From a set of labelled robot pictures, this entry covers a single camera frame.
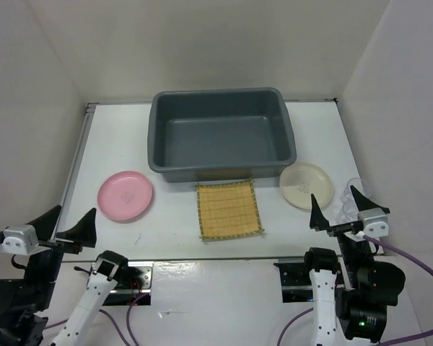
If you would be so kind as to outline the cream plate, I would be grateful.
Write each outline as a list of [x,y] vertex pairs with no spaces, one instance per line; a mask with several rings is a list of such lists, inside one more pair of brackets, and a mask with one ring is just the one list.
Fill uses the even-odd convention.
[[311,210],[311,195],[322,208],[329,204],[334,194],[328,174],[309,163],[294,163],[285,168],[279,177],[279,187],[290,204],[303,210]]

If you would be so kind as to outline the pink plate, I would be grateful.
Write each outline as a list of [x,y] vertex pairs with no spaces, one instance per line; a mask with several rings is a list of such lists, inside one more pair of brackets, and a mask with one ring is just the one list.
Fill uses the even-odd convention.
[[108,177],[100,186],[97,204],[104,216],[113,221],[130,221],[151,204],[153,187],[140,172],[122,171]]

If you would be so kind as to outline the yellow bamboo mat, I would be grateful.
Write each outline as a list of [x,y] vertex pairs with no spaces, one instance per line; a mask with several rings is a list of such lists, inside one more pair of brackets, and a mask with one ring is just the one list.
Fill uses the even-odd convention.
[[200,238],[223,241],[264,232],[252,179],[196,185]]

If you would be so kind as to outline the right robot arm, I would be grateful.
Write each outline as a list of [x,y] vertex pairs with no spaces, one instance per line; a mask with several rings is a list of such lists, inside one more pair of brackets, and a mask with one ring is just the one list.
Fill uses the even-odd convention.
[[338,240],[341,254],[312,247],[304,256],[303,278],[312,284],[312,345],[337,345],[337,334],[379,342],[387,324],[387,308],[396,306],[406,276],[388,262],[375,260],[369,243],[389,233],[389,209],[351,187],[356,221],[332,226],[311,199],[310,228]]

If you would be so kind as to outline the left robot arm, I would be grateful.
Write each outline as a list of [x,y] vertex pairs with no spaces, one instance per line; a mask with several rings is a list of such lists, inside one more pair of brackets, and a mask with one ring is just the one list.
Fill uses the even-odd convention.
[[[65,297],[58,289],[64,257],[96,246],[96,208],[70,229],[57,232],[61,210],[57,205],[32,221],[0,231],[0,250],[27,259],[24,264],[12,260],[12,266],[23,271],[21,278],[0,279],[0,345],[41,345],[49,323],[43,312]],[[82,297],[50,344],[83,345],[111,291],[128,279],[126,257],[109,250],[99,254]]]

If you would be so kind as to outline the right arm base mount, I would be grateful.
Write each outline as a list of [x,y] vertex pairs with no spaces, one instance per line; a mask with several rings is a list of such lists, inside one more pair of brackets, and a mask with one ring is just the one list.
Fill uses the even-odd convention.
[[279,270],[284,303],[334,303],[336,289],[344,286],[340,262],[334,252],[311,249],[303,259],[282,259]]

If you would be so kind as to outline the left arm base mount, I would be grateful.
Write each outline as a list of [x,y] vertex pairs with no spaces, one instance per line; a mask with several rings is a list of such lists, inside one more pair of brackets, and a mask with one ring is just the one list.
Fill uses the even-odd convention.
[[135,306],[151,304],[153,262],[128,263],[129,276],[123,276],[111,290],[103,306],[130,306],[139,296]]

